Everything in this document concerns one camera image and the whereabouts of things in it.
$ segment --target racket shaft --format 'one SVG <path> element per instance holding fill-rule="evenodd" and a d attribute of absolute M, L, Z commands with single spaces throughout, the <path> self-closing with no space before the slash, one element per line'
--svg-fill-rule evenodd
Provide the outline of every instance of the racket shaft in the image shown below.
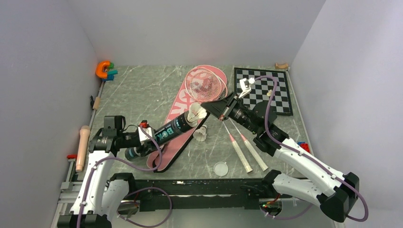
<path fill-rule="evenodd" d="M 243 142 L 245 143 L 245 146 L 248 148 L 252 156 L 258 162 L 259 166 L 263 169 L 263 171 L 268 169 L 268 166 L 264 163 L 263 159 L 260 157 L 255 148 L 253 148 L 252 144 L 250 144 L 249 140 L 244 140 Z"/>
<path fill-rule="evenodd" d="M 236 141 L 232 141 L 232 146 L 234 147 L 235 151 L 238 154 L 238 157 L 240 158 L 240 161 L 243 164 L 243 167 L 245 167 L 245 170 L 247 173 L 252 172 L 253 169 L 252 167 L 249 165 L 248 160 L 246 160 L 245 155 L 242 153 L 242 150 L 240 149 L 238 143 Z"/>

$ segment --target shuttlecock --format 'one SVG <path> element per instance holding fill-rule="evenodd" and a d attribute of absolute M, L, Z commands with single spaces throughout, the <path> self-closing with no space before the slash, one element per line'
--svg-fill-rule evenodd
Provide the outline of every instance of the shuttlecock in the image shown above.
<path fill-rule="evenodd" d="M 199 142 L 204 142 L 207 137 L 207 126 L 203 125 L 193 133 L 193 137 L 199 141 Z"/>
<path fill-rule="evenodd" d="M 188 116 L 186 117 L 189 123 L 197 123 L 198 120 L 207 116 L 207 111 L 202 106 L 195 102 L 190 105 Z"/>

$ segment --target chessboard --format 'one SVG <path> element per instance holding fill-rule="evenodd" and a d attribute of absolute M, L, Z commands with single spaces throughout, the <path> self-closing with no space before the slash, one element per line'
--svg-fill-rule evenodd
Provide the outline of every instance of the chessboard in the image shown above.
<path fill-rule="evenodd" d="M 234 68 L 235 75 L 235 90 L 238 95 L 241 94 L 242 89 L 239 84 L 239 80 L 243 78 L 259 77 L 272 75 L 278 79 L 276 91 L 274 92 L 274 98 L 271 102 L 271 107 L 278 115 L 292 115 L 291 99 L 288 89 L 287 75 L 284 71 L 274 70 L 259 70 L 259 69 L 246 69 L 246 68 Z M 268 101 L 269 97 L 267 93 L 270 89 L 273 89 L 273 81 L 267 78 L 257 80 L 254 85 L 251 86 L 252 91 L 243 97 L 243 103 L 253 109 L 255 105 L 261 101 Z"/>

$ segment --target robotic arm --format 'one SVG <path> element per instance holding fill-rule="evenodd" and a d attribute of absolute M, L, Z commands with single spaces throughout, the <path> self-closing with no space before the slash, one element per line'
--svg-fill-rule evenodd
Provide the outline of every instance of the robotic arm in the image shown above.
<path fill-rule="evenodd" d="M 241 85 L 246 90 L 250 89 L 246 80 L 241 82 Z M 358 192 L 359 178 L 351 172 L 344 175 L 304 152 L 293 139 L 273 124 L 277 117 L 275 113 L 269 113 L 267 118 L 268 102 L 260 102 L 250 110 L 232 93 L 222 100 L 202 103 L 201 106 L 219 120 L 231 118 L 256 134 L 253 141 L 260 150 L 289 163 L 311 180 L 299 180 L 280 171 L 271 170 L 262 180 L 265 192 L 287 194 L 311 202 L 337 222 L 344 222 L 349 217 L 348 213 L 357 197 L 361 198 Z M 133 133 L 124 132 L 123 116 L 105 116 L 104 128 L 97 132 L 89 144 L 88 167 L 78 198 L 70 214 L 60 217 L 58 227 L 73 228 L 79 221 L 84 227 L 110 228 L 110 221 L 120 201 L 136 190 L 131 173 L 115 174 L 109 187 L 105 189 L 107 175 L 114 160 L 129 164 L 116 158 L 117 152 L 128 148 L 125 156 L 132 161 L 136 157 L 156 151 L 157 145 L 162 146 L 197 125 L 197 121 L 189 121 L 189 115 L 191 114 L 187 111 L 157 130 L 151 128 L 147 121 L 142 121 L 139 129 Z"/>

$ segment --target marble table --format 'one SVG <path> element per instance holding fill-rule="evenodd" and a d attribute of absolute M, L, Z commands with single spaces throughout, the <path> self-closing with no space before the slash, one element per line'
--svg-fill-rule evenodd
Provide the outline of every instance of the marble table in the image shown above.
<path fill-rule="evenodd" d="M 117 66 L 119 74 L 114 81 L 106 82 L 101 94 L 101 102 L 96 113 L 94 125 L 90 138 L 101 127 L 105 115 L 123 115 L 126 117 L 127 125 L 138 124 L 141 120 L 148 120 L 154 128 L 162 126 L 171 106 L 173 99 L 178 93 L 179 86 L 184 80 L 187 72 L 194 66 Z M 272 69 L 272 67 L 261 66 L 216 66 L 227 76 L 229 91 L 234 90 L 234 67 Z M 297 108 L 295 95 L 290 88 L 293 116 L 277 117 L 275 124 L 297 142 L 307 142 L 307 135 L 300 112 Z M 205 142 L 198 142 L 193 139 L 174 162 L 164 173 L 153 173 L 134 170 L 123 163 L 115 162 L 110 176 L 117 172 L 132 172 L 136 179 L 219 179 L 219 178 L 262 178 L 271 169 L 279 170 L 295 178 L 303 178 L 302 174 L 287 165 L 281 160 L 272 158 L 266 153 L 257 149 L 269 169 L 265 172 L 253 159 L 235 128 L 229 123 L 228 127 L 232 135 L 238 138 L 238 143 L 243 149 L 253 172 L 246 173 L 236 152 L 234 151 L 228 134 L 220 121 L 210 116 L 206 123 L 208 136 Z M 252 142 L 254 135 L 244 128 L 241 132 Z M 124 158 L 124 150 L 118 153 L 119 158 Z M 133 163 L 146 167 L 147 157 L 138 158 Z M 220 177 L 214 173 L 213 167 L 217 162 L 226 162 L 228 174 Z M 82 180 L 84 172 L 79 175 Z"/>

